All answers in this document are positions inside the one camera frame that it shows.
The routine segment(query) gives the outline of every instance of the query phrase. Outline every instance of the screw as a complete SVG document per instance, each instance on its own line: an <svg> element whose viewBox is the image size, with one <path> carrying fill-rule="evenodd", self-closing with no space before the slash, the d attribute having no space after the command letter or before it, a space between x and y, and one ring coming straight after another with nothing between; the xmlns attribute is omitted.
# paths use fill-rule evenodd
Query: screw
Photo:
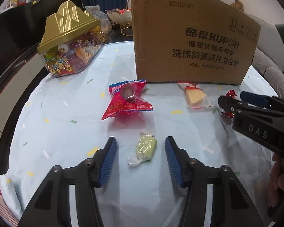
<svg viewBox="0 0 284 227"><path fill-rule="evenodd" d="M222 166L223 171L229 171L229 166L228 165L223 165Z"/></svg>
<svg viewBox="0 0 284 227"><path fill-rule="evenodd" d="M195 165L195 164L197 164L198 161L195 158L192 158L192 159L189 160L189 162L191 164Z"/></svg>
<svg viewBox="0 0 284 227"><path fill-rule="evenodd" d="M90 165L90 164L93 163L93 162L94 162L94 161L93 161L92 158L88 158L88 159L85 160L85 163L86 163L87 165Z"/></svg>
<svg viewBox="0 0 284 227"><path fill-rule="evenodd" d="M60 166L54 166L53 167L53 172L58 172L60 170Z"/></svg>

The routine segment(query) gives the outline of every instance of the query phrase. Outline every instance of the white flower-shaped bowl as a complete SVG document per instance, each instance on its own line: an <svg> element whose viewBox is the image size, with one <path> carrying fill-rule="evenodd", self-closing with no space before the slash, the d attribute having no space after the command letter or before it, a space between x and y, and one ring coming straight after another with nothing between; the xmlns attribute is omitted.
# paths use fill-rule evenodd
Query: white flower-shaped bowl
<svg viewBox="0 0 284 227"><path fill-rule="evenodd" d="M115 23L125 25L132 22L131 11L126 10L124 13L107 13L108 17Z"/></svg>

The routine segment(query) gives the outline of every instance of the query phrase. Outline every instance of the tablecloth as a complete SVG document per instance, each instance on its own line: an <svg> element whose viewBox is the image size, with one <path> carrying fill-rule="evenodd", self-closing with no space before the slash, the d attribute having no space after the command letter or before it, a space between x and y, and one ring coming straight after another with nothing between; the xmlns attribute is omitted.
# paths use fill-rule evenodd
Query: tablecloth
<svg viewBox="0 0 284 227"><path fill-rule="evenodd" d="M111 99L108 86L133 79L133 42L103 46L81 73L45 77L24 105L14 132L8 179L0 180L2 189L6 188L3 184L13 185L17 196L9 197L11 190L2 193L7 205L18 206L15 211L21 215L52 166L76 166L114 136L118 150L108 184L96 189L104 225L177 226L187 189L179 188L170 175L164 142L173 136L180 148L203 164L229 165L268 224L265 196L272 153L234 131L231 120L221 117L217 104L218 97L231 89L238 97L241 91L276 95L262 76L251 66L239 86L200 84L216 107L201 111L187 108L177 83L149 83L142 98L153 105L153 112L101 121ZM142 131L155 135L157 149L150 162L129 168L125 160L134 154ZM204 226L210 226L211 190L208 186ZM76 227L74 186L70 187L70 211Z"/></svg>

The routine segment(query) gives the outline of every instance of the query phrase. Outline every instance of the brown cardboard box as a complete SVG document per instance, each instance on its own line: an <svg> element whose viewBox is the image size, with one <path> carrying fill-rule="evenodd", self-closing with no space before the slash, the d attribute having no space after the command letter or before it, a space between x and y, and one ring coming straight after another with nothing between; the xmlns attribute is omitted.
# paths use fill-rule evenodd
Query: brown cardboard box
<svg viewBox="0 0 284 227"><path fill-rule="evenodd" d="M240 84L261 26L220 0L131 0L137 78Z"/></svg>

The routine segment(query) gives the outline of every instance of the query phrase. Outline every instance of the sofa cushion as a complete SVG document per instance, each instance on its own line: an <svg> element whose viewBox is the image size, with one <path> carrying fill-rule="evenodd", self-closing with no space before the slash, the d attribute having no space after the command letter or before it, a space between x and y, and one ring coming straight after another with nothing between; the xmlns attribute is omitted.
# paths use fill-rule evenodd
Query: sofa cushion
<svg viewBox="0 0 284 227"><path fill-rule="evenodd" d="M284 99L284 74L274 67L269 67L264 73L264 79L273 87L278 96Z"/></svg>
<svg viewBox="0 0 284 227"><path fill-rule="evenodd" d="M266 72L266 69L269 67L275 67L279 71L280 68L261 50L256 48L252 66L263 76Z"/></svg>
<svg viewBox="0 0 284 227"><path fill-rule="evenodd" d="M261 25L257 48L266 54L284 73L284 44L277 29L262 19L249 16Z"/></svg>

